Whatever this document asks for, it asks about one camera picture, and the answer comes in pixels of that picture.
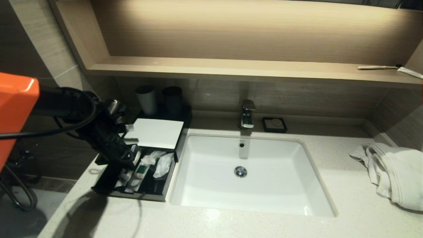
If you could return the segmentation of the chrome sink faucet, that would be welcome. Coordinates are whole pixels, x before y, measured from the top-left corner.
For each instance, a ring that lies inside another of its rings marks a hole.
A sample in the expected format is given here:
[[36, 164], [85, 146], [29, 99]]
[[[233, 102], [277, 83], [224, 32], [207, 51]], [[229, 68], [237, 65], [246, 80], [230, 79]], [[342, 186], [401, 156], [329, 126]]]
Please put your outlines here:
[[239, 128], [242, 130], [254, 128], [253, 111], [256, 110], [252, 100], [245, 99], [242, 101]]

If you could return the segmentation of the black cup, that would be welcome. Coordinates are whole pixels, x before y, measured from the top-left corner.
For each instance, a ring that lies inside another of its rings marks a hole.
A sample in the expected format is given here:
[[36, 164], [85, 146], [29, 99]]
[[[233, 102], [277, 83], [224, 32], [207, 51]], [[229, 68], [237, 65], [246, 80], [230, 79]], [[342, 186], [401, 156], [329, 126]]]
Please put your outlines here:
[[182, 113], [182, 89], [172, 86], [162, 90], [163, 99], [167, 113], [176, 118]]

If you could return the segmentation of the grey cup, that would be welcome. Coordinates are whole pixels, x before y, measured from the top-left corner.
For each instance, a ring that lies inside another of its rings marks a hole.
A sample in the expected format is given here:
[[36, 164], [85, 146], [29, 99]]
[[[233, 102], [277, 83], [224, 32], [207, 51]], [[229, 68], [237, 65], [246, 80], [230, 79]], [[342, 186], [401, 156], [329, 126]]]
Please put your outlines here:
[[142, 111], [147, 116], [158, 113], [156, 91], [152, 85], [142, 85], [136, 88], [136, 96], [141, 105]]

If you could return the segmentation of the white ceramic sink basin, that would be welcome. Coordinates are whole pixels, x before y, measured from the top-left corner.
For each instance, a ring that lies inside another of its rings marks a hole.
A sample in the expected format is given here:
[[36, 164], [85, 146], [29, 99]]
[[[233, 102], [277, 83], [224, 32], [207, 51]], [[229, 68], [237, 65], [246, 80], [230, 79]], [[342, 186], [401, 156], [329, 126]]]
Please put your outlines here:
[[[234, 169], [248, 175], [239, 178]], [[298, 141], [190, 136], [171, 204], [216, 210], [335, 217], [308, 151]]]

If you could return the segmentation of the green label sachet in drawer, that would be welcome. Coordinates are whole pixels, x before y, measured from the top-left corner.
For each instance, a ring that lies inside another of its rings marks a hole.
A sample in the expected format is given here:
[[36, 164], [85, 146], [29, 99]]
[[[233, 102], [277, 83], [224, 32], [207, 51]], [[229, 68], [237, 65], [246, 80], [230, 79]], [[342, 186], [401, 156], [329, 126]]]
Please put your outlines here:
[[134, 193], [139, 190], [150, 166], [156, 163], [156, 159], [142, 159], [138, 168], [133, 173], [130, 181], [127, 184], [125, 192]]

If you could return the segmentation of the white towel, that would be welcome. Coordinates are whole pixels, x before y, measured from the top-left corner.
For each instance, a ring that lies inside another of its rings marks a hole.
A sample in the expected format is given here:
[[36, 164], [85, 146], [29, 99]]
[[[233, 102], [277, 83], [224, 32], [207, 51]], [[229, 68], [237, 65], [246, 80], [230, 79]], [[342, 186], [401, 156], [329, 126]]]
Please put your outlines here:
[[349, 155], [367, 168], [379, 196], [423, 212], [423, 152], [375, 142], [360, 145]]

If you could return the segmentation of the beige toothbrush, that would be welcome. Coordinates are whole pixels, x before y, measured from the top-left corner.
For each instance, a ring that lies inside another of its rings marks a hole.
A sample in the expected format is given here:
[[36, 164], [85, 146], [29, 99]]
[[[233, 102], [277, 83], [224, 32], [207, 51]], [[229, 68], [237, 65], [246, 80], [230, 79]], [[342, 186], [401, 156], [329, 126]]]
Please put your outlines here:
[[395, 66], [358, 66], [358, 70], [384, 70], [384, 69], [399, 69], [403, 65], [396, 64]]

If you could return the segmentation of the black square soap dish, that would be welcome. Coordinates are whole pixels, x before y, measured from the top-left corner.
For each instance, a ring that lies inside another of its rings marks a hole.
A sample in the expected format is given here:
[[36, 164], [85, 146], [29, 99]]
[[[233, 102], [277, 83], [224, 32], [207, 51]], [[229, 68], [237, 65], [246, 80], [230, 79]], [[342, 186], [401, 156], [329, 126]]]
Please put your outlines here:
[[283, 118], [278, 118], [278, 119], [281, 119], [283, 121], [285, 129], [270, 129], [270, 128], [268, 128], [266, 126], [266, 121], [269, 120], [269, 119], [272, 119], [272, 118], [271, 117], [263, 117], [263, 119], [262, 119], [264, 131], [269, 132], [269, 133], [277, 133], [277, 134], [285, 134], [287, 132], [288, 128], [287, 128], [287, 125], [285, 124]]

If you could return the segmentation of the black glossy box drawer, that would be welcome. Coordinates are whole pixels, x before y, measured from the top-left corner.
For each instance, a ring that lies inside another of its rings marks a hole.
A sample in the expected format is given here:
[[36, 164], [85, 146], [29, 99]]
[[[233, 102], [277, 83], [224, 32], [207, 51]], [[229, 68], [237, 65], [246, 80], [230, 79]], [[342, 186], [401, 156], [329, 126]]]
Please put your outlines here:
[[[163, 151], [160, 149], [152, 149], [145, 147], [140, 148], [142, 149], [142, 151], [141, 156], [139, 158], [139, 162], [141, 162], [141, 159], [145, 155], [148, 155], [153, 151]], [[158, 160], [156, 161], [155, 165], [150, 166], [139, 190], [134, 193], [125, 192], [126, 188], [114, 188], [118, 176], [121, 172], [121, 169], [123, 169], [123, 166], [121, 166], [120, 164], [107, 165], [104, 172], [101, 174], [95, 185], [91, 187], [91, 189], [98, 194], [106, 196], [165, 202], [165, 197], [169, 188], [173, 170], [175, 169], [177, 163], [175, 162], [175, 160], [172, 162], [170, 170], [165, 180], [155, 180], [153, 178], [153, 174], [157, 167], [157, 162]]]

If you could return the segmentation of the white bathtub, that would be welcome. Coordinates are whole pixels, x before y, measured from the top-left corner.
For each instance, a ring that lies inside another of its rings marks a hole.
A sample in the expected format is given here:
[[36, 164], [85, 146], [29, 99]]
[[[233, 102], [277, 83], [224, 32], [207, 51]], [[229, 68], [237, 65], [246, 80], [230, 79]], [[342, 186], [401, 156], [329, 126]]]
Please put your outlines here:
[[22, 211], [9, 196], [0, 192], [0, 238], [37, 238], [67, 193], [34, 189], [35, 209]]

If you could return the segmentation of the white toothpaste tube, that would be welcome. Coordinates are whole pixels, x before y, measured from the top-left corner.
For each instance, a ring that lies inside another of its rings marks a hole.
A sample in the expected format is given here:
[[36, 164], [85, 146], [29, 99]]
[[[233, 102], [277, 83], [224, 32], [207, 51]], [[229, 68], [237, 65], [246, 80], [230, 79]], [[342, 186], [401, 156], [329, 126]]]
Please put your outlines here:
[[416, 78], [419, 78], [419, 79], [422, 79], [423, 80], [423, 74], [420, 74], [418, 72], [415, 72], [415, 71], [413, 71], [411, 69], [407, 69], [405, 67], [400, 67], [400, 68], [397, 69], [397, 71], [398, 72], [405, 73], [405, 74], [408, 74], [410, 76], [413, 76], [413, 77], [416, 77]]

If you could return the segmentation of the wooden wall shelf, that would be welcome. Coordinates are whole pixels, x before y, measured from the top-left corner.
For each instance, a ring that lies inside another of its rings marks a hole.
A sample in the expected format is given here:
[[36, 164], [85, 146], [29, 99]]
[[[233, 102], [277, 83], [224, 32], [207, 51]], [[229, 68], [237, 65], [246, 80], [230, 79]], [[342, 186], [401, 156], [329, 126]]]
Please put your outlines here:
[[88, 73], [121, 77], [334, 83], [387, 88], [420, 88], [423, 80], [387, 70], [359, 70], [357, 64], [233, 59], [110, 56]]

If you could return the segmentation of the long white toothbrush packet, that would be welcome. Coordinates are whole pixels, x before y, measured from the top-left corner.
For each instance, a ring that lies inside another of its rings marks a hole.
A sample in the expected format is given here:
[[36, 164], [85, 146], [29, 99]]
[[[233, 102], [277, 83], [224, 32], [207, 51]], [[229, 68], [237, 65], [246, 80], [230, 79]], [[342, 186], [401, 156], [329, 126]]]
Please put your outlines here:
[[135, 156], [133, 161], [132, 161], [133, 167], [121, 169], [121, 172], [118, 176], [118, 179], [115, 183], [114, 188], [125, 188], [125, 187], [127, 187], [127, 185], [130, 182], [134, 172], [137, 169], [137, 166], [139, 165], [139, 158], [141, 156], [142, 149], [138, 145], [132, 144], [131, 145], [131, 151], [133, 152], [133, 155]]

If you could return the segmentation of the chrome bathtub valve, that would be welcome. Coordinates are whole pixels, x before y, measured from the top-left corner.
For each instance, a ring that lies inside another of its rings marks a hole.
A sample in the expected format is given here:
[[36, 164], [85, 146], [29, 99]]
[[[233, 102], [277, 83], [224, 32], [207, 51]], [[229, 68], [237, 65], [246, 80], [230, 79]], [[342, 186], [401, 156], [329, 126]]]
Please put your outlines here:
[[7, 160], [7, 165], [13, 168], [21, 168], [28, 161], [35, 160], [35, 155], [29, 150], [19, 150], [19, 152], [12, 152]]

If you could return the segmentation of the clear plastic packet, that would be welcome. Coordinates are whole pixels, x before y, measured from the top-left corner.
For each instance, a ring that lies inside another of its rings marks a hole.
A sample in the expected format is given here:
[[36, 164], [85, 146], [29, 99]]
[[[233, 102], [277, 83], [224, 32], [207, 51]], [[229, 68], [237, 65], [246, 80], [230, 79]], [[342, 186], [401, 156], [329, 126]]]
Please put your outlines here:
[[156, 164], [157, 159], [159, 159], [160, 157], [162, 157], [163, 155], [165, 155], [166, 152], [165, 151], [153, 151], [148, 155], [145, 155], [142, 160], [141, 160], [141, 164], [143, 166], [152, 166]]
[[174, 153], [168, 153], [161, 156], [157, 162], [157, 167], [153, 174], [153, 178], [155, 180], [165, 180], [173, 161]]

